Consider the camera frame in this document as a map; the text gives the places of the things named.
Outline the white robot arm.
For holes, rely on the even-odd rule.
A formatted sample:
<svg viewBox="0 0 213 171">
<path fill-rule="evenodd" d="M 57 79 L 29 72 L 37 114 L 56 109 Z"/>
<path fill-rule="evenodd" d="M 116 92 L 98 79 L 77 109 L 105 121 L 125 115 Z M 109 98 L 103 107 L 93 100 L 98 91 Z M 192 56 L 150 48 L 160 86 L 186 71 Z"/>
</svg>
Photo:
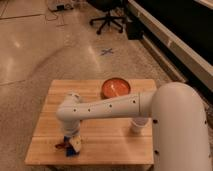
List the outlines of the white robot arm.
<svg viewBox="0 0 213 171">
<path fill-rule="evenodd" d="M 190 86 L 170 82 L 155 91 L 83 103 L 69 92 L 56 117 L 72 137 L 80 122 L 100 118 L 150 118 L 155 171 L 213 171 L 208 123 L 199 94 Z"/>
</svg>

